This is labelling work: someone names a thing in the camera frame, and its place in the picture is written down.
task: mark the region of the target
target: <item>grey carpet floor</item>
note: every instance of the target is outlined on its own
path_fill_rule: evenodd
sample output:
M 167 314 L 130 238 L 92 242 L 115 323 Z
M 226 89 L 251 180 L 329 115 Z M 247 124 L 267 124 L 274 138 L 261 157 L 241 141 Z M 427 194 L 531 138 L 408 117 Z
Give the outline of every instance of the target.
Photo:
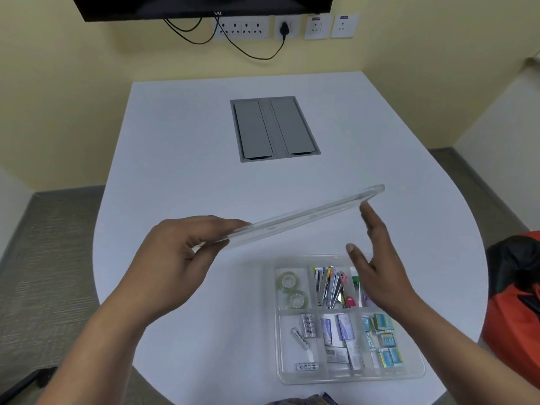
M 432 155 L 463 193 L 484 245 L 523 231 L 452 149 Z M 102 194 L 97 187 L 32 198 L 0 262 L 0 393 L 34 369 L 59 365 L 97 309 L 92 237 Z M 32 386 L 12 403 L 35 403 L 39 393 Z M 453 401 L 446 394 L 436 403 Z M 125 404 L 170 402 L 134 370 Z

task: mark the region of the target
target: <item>person's left hand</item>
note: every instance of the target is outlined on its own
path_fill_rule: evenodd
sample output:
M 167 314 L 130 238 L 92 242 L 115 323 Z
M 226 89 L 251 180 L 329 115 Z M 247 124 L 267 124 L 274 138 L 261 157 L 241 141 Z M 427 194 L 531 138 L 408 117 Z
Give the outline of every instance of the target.
M 148 233 L 110 299 L 147 326 L 184 304 L 199 288 L 227 241 L 192 247 L 245 226 L 242 220 L 195 216 L 164 220 Z

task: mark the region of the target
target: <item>red bag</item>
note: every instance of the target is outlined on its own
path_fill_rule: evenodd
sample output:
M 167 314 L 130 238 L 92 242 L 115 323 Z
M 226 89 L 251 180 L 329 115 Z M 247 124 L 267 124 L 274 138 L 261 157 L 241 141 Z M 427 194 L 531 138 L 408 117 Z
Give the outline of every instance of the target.
M 540 389 L 540 231 L 488 248 L 489 300 L 482 337 Z

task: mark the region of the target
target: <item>grey flap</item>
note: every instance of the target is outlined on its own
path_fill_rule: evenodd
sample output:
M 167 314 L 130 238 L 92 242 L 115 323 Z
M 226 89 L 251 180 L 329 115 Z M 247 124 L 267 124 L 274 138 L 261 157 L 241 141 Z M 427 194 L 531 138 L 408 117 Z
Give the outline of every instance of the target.
M 290 155 L 315 151 L 306 125 L 293 97 L 270 99 L 275 117 Z
M 273 156 L 259 102 L 256 100 L 236 101 L 234 112 L 244 157 L 256 159 Z

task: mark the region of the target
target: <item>white table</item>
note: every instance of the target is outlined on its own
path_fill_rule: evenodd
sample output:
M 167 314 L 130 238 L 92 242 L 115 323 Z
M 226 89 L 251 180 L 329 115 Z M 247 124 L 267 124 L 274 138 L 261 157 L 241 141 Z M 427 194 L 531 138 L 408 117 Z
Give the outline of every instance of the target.
M 240 163 L 230 100 L 288 95 L 298 99 L 322 154 Z M 215 214 L 256 222 L 377 183 L 387 190 L 372 205 L 387 223 L 413 286 L 477 340 L 488 277 L 473 215 L 361 72 L 135 83 L 94 235 L 99 301 L 162 219 Z M 341 254 L 348 242 L 371 251 L 355 210 L 222 251 L 193 297 L 147 329 L 135 367 L 182 405 L 262 405 L 324 390 L 351 405 L 430 404 L 444 387 L 429 365 L 416 380 L 323 386 L 278 381 L 263 274 L 242 262 Z

